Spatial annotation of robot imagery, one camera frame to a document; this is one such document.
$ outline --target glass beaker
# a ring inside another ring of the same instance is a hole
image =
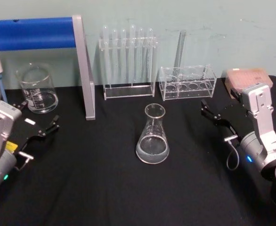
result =
[[[145,163],[158,164],[170,152],[162,125],[165,109],[159,104],[150,104],[146,106],[145,113],[147,122],[137,143],[136,154]]]
[[[16,71],[28,108],[34,113],[47,113],[58,104],[48,64],[29,63]]]

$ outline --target blue bar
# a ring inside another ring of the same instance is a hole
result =
[[[0,20],[0,51],[75,48],[72,17]]]

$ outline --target test tube rack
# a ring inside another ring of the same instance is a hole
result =
[[[153,96],[156,82],[156,37],[150,28],[135,25],[127,32],[104,26],[99,39],[105,100],[117,97]]]
[[[217,78],[210,65],[181,67],[186,31],[180,32],[175,64],[159,70],[163,101],[179,98],[212,97]]]

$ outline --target clear liquid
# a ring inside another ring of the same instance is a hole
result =
[[[58,104],[58,98],[54,91],[30,90],[32,98],[27,99],[28,108],[34,113],[47,113],[56,108]]]
[[[145,136],[136,146],[139,159],[150,164],[161,163],[167,158],[169,152],[166,141],[160,136]]]

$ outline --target cable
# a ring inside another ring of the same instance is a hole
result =
[[[228,141],[228,144],[232,147],[232,151],[229,153],[228,157],[227,157],[227,161],[226,161],[226,166],[228,168],[228,170],[234,171],[237,169],[238,165],[240,164],[240,156],[238,155],[238,152],[236,150],[236,148],[233,146],[233,144],[231,143],[231,141]],[[229,158],[232,155],[232,153],[235,152],[236,153],[236,157],[237,157],[237,163],[236,166],[234,168],[230,168],[229,167]]]

